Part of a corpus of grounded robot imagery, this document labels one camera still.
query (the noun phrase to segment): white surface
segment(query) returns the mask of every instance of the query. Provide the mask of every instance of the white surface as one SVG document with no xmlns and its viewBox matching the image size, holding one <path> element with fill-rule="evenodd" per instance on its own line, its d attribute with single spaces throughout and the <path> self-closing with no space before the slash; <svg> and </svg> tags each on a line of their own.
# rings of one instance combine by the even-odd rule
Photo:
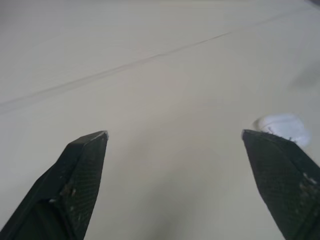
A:
<svg viewBox="0 0 320 240">
<path fill-rule="evenodd" d="M 311 141 L 310 132 L 302 120 L 292 113 L 280 113 L 261 117 L 256 123 L 257 131 L 277 135 L 306 147 Z"/>
<path fill-rule="evenodd" d="M 319 163 L 318 10 L 76 2 L 1 8 L 0 223 L 68 142 L 108 130 L 86 239 L 283 239 L 240 135 L 295 113 Z"/>
</svg>

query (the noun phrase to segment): white object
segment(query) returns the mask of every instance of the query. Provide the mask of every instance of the white object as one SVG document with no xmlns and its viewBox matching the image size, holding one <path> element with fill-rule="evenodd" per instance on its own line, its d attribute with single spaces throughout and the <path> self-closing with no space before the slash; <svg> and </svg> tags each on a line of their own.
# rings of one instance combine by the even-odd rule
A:
<svg viewBox="0 0 320 240">
<path fill-rule="evenodd" d="M 305 128 L 303 122 L 291 113 L 262 117 L 256 121 L 255 127 L 258 131 L 293 141 L 300 147 L 307 146 L 311 141 L 311 134 Z"/>
</svg>

